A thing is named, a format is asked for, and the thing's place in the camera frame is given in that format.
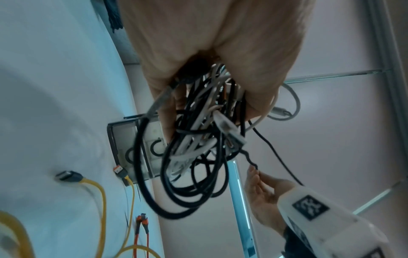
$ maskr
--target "bundle of cables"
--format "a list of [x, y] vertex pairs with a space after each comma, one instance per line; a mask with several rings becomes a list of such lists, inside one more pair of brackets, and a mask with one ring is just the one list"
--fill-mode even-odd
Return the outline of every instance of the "bundle of cables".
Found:
[[[176, 133], [162, 156], [160, 179], [169, 198], [186, 210], [171, 213], [154, 201], [146, 187], [141, 168], [141, 146], [149, 121], [180, 84], [187, 84], [189, 89], [187, 104], [184, 110], [178, 111]], [[276, 94], [270, 105], [270, 111], [277, 96]], [[197, 59], [180, 69], [175, 79], [141, 118], [133, 147], [133, 163], [140, 191], [158, 215], [167, 219], [180, 219], [195, 212], [209, 198], [220, 196], [228, 186], [227, 161], [239, 153], [244, 154], [248, 162], [258, 169], [242, 146], [246, 143], [245, 132], [253, 129], [267, 114], [245, 128], [245, 107], [244, 91], [231, 78], [223, 64], [209, 65], [205, 60]], [[200, 164], [205, 166], [207, 176], [197, 181], [195, 168]], [[222, 166], [225, 169], [225, 180], [221, 189], [215, 190]], [[173, 182], [188, 170], [192, 185], [174, 186]], [[180, 199], [194, 196], [201, 197], [191, 202]]]

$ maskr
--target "cable plug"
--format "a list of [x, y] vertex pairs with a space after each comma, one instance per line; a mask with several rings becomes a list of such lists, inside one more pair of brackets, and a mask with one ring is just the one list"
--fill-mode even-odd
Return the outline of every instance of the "cable plug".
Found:
[[79, 183], [84, 177], [78, 172], [66, 170], [57, 174], [55, 178], [63, 182]]
[[113, 171], [115, 172], [116, 176], [121, 179], [124, 179], [125, 177], [128, 176], [128, 171], [124, 169], [121, 165], [117, 165], [116, 167], [114, 167]]
[[287, 111], [286, 109], [280, 108], [280, 107], [274, 107], [274, 108], [271, 110], [271, 113], [277, 114], [277, 115], [279, 115], [279, 116], [292, 116], [292, 113], [290, 113], [290, 112]]

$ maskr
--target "hand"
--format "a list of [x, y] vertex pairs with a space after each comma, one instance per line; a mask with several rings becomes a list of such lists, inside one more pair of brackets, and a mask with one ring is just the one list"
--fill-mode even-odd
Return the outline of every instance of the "hand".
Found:
[[[274, 192], [269, 191], [266, 185], [272, 187]], [[274, 229], [281, 236], [285, 231], [286, 223], [278, 210], [278, 199], [295, 186], [294, 182], [273, 178], [253, 166], [248, 168], [245, 193], [251, 211], [262, 225]]]
[[[221, 60], [246, 90], [246, 118], [267, 112], [298, 56], [315, 0], [119, 0], [121, 19], [154, 97], [192, 57]], [[159, 110], [166, 139], [180, 85]]]

